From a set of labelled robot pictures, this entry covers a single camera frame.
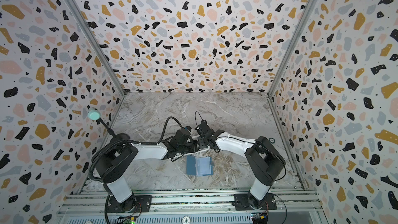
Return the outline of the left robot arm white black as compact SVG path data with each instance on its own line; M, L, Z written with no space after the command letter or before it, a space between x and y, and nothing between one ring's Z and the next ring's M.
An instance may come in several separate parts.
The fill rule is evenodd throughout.
M176 160L179 155L199 150L199 141L193 139L190 128L182 128L159 143L138 142L131 140L127 134L118 134L92 158L89 179L99 181L118 203L133 201L133 192L124 178L125 171L133 161Z

